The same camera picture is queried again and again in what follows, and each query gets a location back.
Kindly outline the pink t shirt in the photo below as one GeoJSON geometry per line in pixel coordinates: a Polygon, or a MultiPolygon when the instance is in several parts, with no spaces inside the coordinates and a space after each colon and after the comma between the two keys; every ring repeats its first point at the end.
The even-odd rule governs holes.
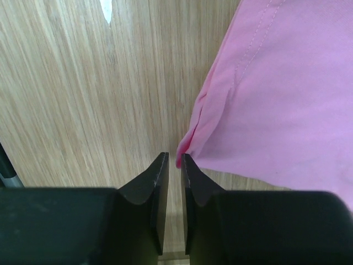
{"type": "Polygon", "coordinates": [[[241,1],[176,165],[352,200],[352,2],[241,1]]]}

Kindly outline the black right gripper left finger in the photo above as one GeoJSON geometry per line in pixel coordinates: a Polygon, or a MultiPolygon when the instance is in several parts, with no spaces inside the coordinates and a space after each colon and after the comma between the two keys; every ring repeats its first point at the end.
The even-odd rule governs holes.
{"type": "Polygon", "coordinates": [[[157,264],[169,155],[121,188],[1,189],[2,264],[157,264]]]}

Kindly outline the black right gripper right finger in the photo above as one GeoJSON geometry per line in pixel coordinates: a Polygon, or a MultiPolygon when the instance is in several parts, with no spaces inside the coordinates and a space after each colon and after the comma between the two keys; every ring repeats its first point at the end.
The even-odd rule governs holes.
{"type": "Polygon", "coordinates": [[[191,264],[351,264],[352,215],[328,192],[225,190],[181,158],[191,264]]]}

